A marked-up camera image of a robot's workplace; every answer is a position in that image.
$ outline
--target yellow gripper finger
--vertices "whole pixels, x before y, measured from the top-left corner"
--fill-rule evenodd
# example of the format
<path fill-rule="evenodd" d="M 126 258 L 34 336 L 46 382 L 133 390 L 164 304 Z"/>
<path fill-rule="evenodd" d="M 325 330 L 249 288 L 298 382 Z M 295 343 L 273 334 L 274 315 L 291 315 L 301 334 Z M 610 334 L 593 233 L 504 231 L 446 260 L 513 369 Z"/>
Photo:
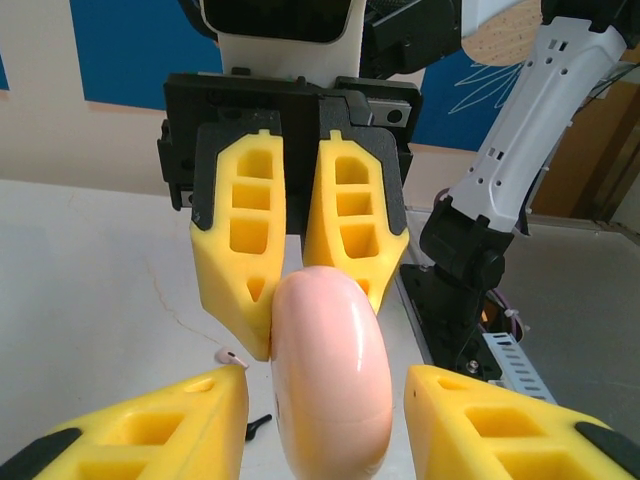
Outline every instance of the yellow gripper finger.
<path fill-rule="evenodd" d="M 599 420 L 448 370 L 411 367 L 404 412 L 419 480 L 634 478 L 580 432 Z"/>
<path fill-rule="evenodd" d="M 380 161 L 332 130 L 318 147 L 304 264 L 349 274 L 377 312 L 408 243 L 406 228 L 389 228 Z"/>
<path fill-rule="evenodd" d="M 35 480 L 235 480 L 244 369 L 227 366 L 58 426 L 0 467 Z"/>
<path fill-rule="evenodd" d="M 218 154 L 213 226 L 192 223 L 191 241 L 202 306 L 256 360 L 269 359 L 285 237 L 282 137 L 247 134 Z"/>

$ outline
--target white wall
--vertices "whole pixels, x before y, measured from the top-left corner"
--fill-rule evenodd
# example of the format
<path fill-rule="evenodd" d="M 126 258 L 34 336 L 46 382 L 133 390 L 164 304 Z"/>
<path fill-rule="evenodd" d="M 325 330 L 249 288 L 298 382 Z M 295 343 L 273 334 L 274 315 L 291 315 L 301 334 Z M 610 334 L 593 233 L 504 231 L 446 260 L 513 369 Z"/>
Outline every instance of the white wall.
<path fill-rule="evenodd" d="M 0 177 L 164 194 L 163 113 L 84 101 L 69 0 L 3 2 Z"/>
<path fill-rule="evenodd" d="M 640 233 L 640 175 L 618 207 L 613 221 L 620 222 Z"/>

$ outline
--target white table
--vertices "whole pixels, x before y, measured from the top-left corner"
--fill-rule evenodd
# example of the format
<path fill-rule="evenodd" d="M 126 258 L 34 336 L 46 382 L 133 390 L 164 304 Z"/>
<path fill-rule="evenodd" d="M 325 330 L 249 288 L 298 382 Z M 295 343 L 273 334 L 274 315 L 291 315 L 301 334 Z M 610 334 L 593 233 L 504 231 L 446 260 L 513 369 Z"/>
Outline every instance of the white table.
<path fill-rule="evenodd" d="M 165 197 L 0 181 L 0 462 L 58 423 L 250 359 L 200 306 L 189 212 Z M 285 272 L 301 267 L 287 241 Z M 394 382 L 384 479 L 413 478 L 403 413 L 422 363 L 395 284 L 379 315 Z M 273 413 L 270 368 L 247 371 L 250 420 Z M 292 478 L 275 422 L 247 444 L 243 479 Z"/>

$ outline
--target black cable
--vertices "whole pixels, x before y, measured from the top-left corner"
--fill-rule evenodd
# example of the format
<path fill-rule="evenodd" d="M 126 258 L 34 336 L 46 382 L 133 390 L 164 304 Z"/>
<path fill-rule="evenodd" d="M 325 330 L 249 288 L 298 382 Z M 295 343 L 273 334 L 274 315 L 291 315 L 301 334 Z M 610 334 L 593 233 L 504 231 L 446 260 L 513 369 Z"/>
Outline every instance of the black cable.
<path fill-rule="evenodd" d="M 609 78 L 608 80 L 604 81 L 603 83 L 601 83 L 600 85 L 596 85 L 594 87 L 594 90 L 598 87 L 601 87 L 596 93 L 594 93 L 593 95 L 591 95 L 591 98 L 587 101 L 587 103 L 585 103 L 584 105 L 582 105 L 577 111 L 576 111 L 576 115 L 578 113 L 580 113 L 582 110 L 584 110 L 585 108 L 587 108 L 591 102 L 593 102 L 596 98 L 598 98 L 598 96 L 604 92 L 607 88 L 610 88 L 611 86 L 613 86 L 615 83 L 619 82 L 622 78 L 626 77 L 629 73 L 633 72 L 636 68 L 640 67 L 640 63 L 636 63 L 635 65 L 630 66 L 629 68 L 627 68 L 626 70 L 618 73 L 617 75 Z"/>

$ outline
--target pink object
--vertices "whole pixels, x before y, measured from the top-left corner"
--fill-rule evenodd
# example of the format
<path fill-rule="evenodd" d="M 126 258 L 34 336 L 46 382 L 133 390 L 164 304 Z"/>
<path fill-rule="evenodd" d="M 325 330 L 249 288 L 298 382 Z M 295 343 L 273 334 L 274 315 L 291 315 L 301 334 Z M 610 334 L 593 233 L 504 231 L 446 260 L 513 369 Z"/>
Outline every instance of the pink object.
<path fill-rule="evenodd" d="M 331 267 L 287 276 L 273 299 L 271 359 L 280 439 L 296 477 L 371 478 L 389 445 L 393 401 L 360 286 Z"/>

